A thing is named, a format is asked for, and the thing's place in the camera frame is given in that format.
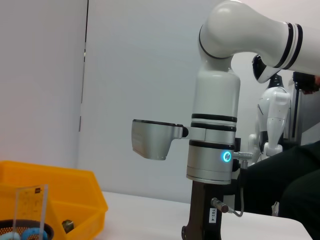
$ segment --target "glowing blue light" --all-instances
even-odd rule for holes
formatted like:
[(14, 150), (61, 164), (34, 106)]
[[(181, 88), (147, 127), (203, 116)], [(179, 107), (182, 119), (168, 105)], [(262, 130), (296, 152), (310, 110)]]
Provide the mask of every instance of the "glowing blue light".
[(223, 157), (222, 157), (223, 161), (225, 161), (226, 163), (230, 162), (230, 160), (232, 159), (232, 155), (229, 151), (226, 151), (224, 154), (223, 154)]

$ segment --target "cable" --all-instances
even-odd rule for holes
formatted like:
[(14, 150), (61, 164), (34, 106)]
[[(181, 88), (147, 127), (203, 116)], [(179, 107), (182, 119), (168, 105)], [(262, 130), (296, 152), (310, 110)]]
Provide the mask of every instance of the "cable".
[(240, 198), (241, 198), (241, 212), (240, 212), (240, 214), (237, 213), (236, 211), (233, 211), (233, 213), (239, 218), (242, 217), (242, 215), (244, 214), (244, 211), (245, 211), (245, 201), (244, 201), (244, 189), (243, 189), (243, 187), (240, 189)]

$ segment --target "white wall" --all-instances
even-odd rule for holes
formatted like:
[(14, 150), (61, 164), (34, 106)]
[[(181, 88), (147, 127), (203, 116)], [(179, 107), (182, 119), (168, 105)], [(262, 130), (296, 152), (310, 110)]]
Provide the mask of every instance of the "white wall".
[[(131, 123), (146, 119), (190, 124), (200, 67), (199, 29), (217, 2), (90, 0), (78, 166), (93, 170), (102, 189), (190, 200), (188, 141), (174, 141), (166, 161), (143, 159), (132, 151)], [(310, 17), (315, 8), (307, 4), (316, 1), (244, 2), (276, 20), (312, 26), (318, 18), (315, 10)], [(244, 151), (254, 131), (257, 101), (267, 87), (254, 79), (254, 55), (237, 54), (232, 62), (241, 79), (237, 137)], [(281, 75), (288, 82), (291, 73)]]
[(0, 2), (0, 159), (75, 167), (87, 0)]

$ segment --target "printed label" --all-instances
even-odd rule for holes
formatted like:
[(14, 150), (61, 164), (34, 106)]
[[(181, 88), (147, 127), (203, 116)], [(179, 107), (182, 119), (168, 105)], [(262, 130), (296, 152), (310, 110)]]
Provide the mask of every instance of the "printed label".
[(215, 224), (217, 222), (217, 209), (216, 208), (210, 208), (210, 214), (209, 214), (209, 223)]

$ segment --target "yellow storage bin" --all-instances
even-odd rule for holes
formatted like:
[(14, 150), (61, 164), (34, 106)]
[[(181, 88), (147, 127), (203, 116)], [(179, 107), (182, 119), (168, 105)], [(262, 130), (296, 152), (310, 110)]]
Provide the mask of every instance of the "yellow storage bin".
[[(0, 221), (13, 218), (17, 187), (42, 184), (48, 184), (45, 223), (53, 228), (54, 240), (92, 240), (103, 230), (108, 206), (91, 171), (13, 161), (0, 162), (0, 206), (6, 206)], [(75, 227), (68, 234), (65, 220)]]

